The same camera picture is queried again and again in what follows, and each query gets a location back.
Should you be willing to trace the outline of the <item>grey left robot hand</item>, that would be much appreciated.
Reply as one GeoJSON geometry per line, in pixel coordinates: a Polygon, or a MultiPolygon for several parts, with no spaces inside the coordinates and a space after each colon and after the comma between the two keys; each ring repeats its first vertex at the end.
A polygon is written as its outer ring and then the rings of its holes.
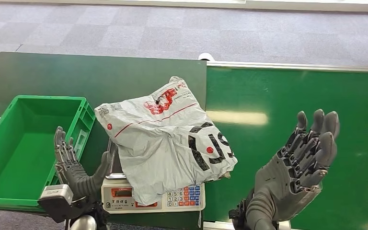
{"type": "Polygon", "coordinates": [[[110,171],[112,154],[108,151],[104,152],[101,164],[96,172],[89,176],[76,157],[73,138],[67,142],[65,137],[66,132],[58,126],[54,135],[54,153],[57,160],[55,168],[60,182],[70,187],[74,199],[96,194],[110,171]]]}

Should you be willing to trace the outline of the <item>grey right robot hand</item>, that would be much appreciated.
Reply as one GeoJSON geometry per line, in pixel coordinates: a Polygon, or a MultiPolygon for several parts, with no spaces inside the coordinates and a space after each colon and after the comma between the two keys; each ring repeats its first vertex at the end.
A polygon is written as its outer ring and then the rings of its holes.
{"type": "Polygon", "coordinates": [[[274,230],[274,223],[291,220],[322,191],[321,181],[337,155],[339,115],[318,109],[310,128],[304,111],[297,120],[284,146],[255,174],[244,219],[251,230],[274,230]]]}

